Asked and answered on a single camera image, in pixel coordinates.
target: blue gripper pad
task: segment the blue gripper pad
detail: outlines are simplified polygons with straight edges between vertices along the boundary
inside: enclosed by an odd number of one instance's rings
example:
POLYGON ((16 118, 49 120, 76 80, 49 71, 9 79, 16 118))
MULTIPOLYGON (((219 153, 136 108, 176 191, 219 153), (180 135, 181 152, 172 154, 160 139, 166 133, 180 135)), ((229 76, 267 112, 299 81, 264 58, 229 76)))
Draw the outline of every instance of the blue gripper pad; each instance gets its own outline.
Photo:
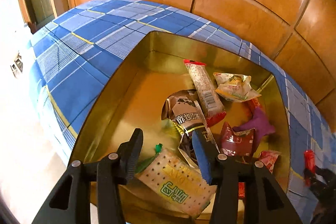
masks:
POLYGON ((201 144, 198 131, 194 130, 192 134, 192 144, 195 151, 198 166, 201 170, 202 178, 208 183, 211 183, 210 163, 201 144))

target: snack package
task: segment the snack package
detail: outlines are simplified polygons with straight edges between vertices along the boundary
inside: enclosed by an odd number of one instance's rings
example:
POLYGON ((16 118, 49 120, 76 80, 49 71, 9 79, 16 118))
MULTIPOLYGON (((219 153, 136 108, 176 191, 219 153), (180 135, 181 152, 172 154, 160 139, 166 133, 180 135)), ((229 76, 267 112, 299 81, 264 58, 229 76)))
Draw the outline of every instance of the snack package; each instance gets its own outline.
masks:
POLYGON ((260 96, 250 85, 251 76, 214 72, 218 88, 216 92, 225 100, 245 102, 260 96))
POLYGON ((228 156, 249 156, 252 151, 254 128, 234 132, 231 126, 224 122, 221 135, 221 150, 228 156))
POLYGON ((315 171, 315 153, 313 150, 306 150, 304 153, 304 165, 305 168, 309 169, 313 174, 315 171))
POLYGON ((245 182, 238 182, 238 198, 245 198, 245 182))
POLYGON ((262 111, 260 107, 256 107, 253 113, 253 118, 239 127, 233 127, 233 130, 235 132, 239 132, 249 130, 251 128, 255 129, 252 147, 253 155, 253 153, 257 150, 261 139, 266 135, 274 133, 275 127, 269 123, 266 113, 262 111))
POLYGON ((178 150, 191 167, 199 170, 191 137, 189 137, 187 134, 183 134, 180 145, 178 146, 178 150))
POLYGON ((219 149, 206 124, 201 107, 196 100, 196 90, 180 90, 170 95, 162 108, 161 119, 170 119, 174 122, 182 138, 178 147, 188 164, 198 169, 196 155, 191 140, 194 130, 206 131, 206 135, 213 145, 219 149))
POLYGON ((184 63, 196 87, 207 124, 212 127, 224 119, 226 115, 224 106, 205 70, 205 64, 187 59, 184 63))
POLYGON ((261 110, 263 109, 262 105, 259 102, 258 98, 253 98, 251 100, 248 100, 245 102, 252 113, 254 113, 254 110, 259 107, 261 110))
POLYGON ((273 150, 262 151, 259 155, 258 160, 264 163, 267 169, 271 173, 273 173, 274 163, 280 155, 281 153, 278 151, 273 150))
POLYGON ((217 187, 209 186, 200 173, 166 148, 151 159, 136 177, 179 210, 197 218, 217 187))
POLYGON ((161 120, 170 119, 187 135, 197 128, 204 128, 194 101, 196 90, 180 90, 171 94, 163 105, 161 120))

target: red snack package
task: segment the red snack package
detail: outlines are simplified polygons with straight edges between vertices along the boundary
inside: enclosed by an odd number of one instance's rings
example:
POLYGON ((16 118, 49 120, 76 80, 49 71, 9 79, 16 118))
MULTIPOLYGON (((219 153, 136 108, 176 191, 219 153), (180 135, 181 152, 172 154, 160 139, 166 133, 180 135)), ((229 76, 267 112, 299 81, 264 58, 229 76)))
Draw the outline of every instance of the red snack package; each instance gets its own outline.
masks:
POLYGON ((254 128, 234 132, 231 126, 225 122, 221 135, 222 152, 228 156, 249 156, 252 151, 254 128))
POLYGON ((245 182, 238 182, 238 198, 245 198, 245 182))
POLYGON ((199 100, 208 127, 215 125, 224 119, 226 112, 215 87, 205 70, 205 64, 185 59, 184 64, 196 87, 199 100))
POLYGON ((313 150, 306 150, 304 153, 304 165, 315 174, 315 153, 313 150))
POLYGON ((263 107, 261 106, 258 97, 257 98, 253 98, 251 100, 248 100, 245 102, 247 104, 247 106, 249 107, 249 109, 251 110, 252 113, 254 113, 254 110, 256 107, 260 107, 260 109, 263 109, 263 107))
POLYGON ((264 163, 267 169, 273 173, 274 163, 277 160, 278 156, 281 155, 278 151, 267 150, 262 151, 259 155, 258 160, 264 163))

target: gold metal tray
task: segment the gold metal tray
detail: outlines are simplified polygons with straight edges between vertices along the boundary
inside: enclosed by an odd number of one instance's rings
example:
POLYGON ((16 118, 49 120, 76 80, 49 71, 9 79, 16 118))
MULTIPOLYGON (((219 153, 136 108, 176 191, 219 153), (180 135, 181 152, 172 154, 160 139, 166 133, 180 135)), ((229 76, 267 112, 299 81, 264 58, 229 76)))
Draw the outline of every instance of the gold metal tray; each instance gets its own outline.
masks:
MULTIPOLYGON (((182 89, 194 88, 183 59, 207 64, 212 73, 229 72, 251 75, 251 84, 259 97, 276 133, 265 137, 255 153, 272 149, 282 153, 274 172, 277 181, 286 192, 290 168, 290 141, 286 111, 274 76, 262 67, 236 54, 191 38, 164 32, 148 33, 127 56, 110 78, 77 137, 71 158, 84 163, 97 161, 115 152, 128 141, 135 128, 144 133, 143 148, 139 160, 155 154, 154 147, 162 143, 174 150, 180 135, 168 121, 161 121, 161 109, 166 98, 182 89)), ((227 111, 225 121, 232 127, 247 122, 252 114, 244 103, 223 100, 227 111)), ((211 128, 216 140, 224 121, 211 128)), ((91 202, 96 204, 95 184, 91 186, 91 202)), ((126 221, 142 223, 190 223, 188 215, 160 198, 137 179, 126 187, 120 187, 123 212, 126 221)), ((196 222, 208 223, 211 204, 196 222)), ((244 205, 239 203, 238 222, 243 220, 244 205)))

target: table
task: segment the table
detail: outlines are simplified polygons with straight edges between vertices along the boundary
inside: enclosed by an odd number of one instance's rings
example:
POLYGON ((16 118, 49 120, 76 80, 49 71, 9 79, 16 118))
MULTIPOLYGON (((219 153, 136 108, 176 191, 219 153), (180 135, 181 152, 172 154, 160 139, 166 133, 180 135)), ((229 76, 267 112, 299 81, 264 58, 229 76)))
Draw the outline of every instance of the table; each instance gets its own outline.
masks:
POLYGON ((305 187, 303 152, 336 172, 336 138, 302 88, 252 43, 175 7, 144 0, 91 0, 33 35, 26 49, 31 100, 41 124, 67 164, 75 139, 116 68, 150 31, 192 37, 238 54, 270 71, 286 107, 291 139, 288 197, 304 223, 317 204, 305 187))

